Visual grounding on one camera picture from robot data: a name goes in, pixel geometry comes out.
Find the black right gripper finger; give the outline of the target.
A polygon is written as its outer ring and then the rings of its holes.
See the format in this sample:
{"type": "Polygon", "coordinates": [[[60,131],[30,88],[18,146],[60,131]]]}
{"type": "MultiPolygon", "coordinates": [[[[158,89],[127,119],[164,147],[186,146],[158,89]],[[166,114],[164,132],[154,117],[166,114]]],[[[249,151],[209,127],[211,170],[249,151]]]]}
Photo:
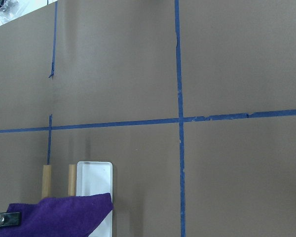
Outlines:
{"type": "Polygon", "coordinates": [[[18,226],[21,217],[21,212],[0,213],[0,227],[18,226]]]}

